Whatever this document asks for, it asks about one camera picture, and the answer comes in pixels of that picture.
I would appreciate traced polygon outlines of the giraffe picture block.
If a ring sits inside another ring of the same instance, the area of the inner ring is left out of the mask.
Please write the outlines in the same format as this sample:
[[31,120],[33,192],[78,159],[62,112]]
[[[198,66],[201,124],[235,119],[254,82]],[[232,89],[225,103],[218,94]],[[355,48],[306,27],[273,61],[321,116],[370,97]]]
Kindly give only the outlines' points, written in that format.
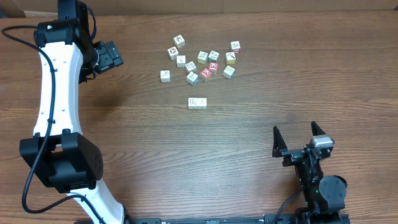
[[207,109],[207,98],[197,98],[197,108],[199,110]]

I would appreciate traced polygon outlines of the hammer picture yellow block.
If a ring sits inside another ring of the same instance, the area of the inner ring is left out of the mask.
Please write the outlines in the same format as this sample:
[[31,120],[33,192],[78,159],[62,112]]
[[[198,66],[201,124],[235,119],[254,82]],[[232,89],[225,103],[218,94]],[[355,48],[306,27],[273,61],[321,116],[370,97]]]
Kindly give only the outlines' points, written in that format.
[[231,65],[236,63],[236,56],[234,52],[226,52],[225,56],[226,64]]

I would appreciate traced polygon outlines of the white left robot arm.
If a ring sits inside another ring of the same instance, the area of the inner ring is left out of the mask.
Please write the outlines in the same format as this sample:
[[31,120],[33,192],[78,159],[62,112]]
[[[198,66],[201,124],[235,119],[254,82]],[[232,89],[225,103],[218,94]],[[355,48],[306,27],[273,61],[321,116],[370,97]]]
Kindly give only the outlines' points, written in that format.
[[76,200],[92,223],[129,223],[103,180],[101,152],[84,137],[78,116],[79,84],[123,64],[114,42],[95,42],[95,35],[95,17],[81,1],[59,1],[57,19],[35,28],[40,108],[33,136],[20,141],[19,152],[31,177]]

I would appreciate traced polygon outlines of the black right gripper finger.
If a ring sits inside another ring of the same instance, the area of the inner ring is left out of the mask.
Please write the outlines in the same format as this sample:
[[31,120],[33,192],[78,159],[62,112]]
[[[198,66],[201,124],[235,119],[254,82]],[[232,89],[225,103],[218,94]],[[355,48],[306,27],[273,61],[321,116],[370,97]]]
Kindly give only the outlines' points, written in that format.
[[326,132],[324,132],[324,130],[322,130],[315,121],[311,122],[311,129],[312,129],[312,136],[320,136],[326,134]]
[[288,147],[277,126],[273,127],[273,138],[274,142],[272,152],[284,152],[288,150]]

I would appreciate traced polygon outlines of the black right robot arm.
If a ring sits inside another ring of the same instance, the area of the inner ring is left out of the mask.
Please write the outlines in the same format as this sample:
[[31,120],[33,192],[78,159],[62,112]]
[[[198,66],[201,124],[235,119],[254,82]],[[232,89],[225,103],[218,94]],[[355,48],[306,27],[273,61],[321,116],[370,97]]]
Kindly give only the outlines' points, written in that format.
[[[335,141],[319,125],[311,122],[312,138],[301,149],[289,150],[278,127],[273,127],[272,156],[283,158],[284,167],[294,166],[301,188],[292,194],[278,209],[274,223],[348,224],[345,208],[347,181],[338,175],[325,176],[320,161],[331,156]],[[305,207],[296,209],[293,215],[283,218],[284,207],[303,194]]]

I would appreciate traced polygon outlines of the line drawing wooden block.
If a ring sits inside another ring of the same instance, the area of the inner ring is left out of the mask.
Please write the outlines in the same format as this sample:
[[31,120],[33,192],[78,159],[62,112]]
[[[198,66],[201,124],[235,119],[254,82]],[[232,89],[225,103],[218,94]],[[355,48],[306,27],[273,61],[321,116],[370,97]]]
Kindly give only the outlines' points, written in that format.
[[189,98],[188,99],[188,109],[196,110],[197,109],[197,98]]

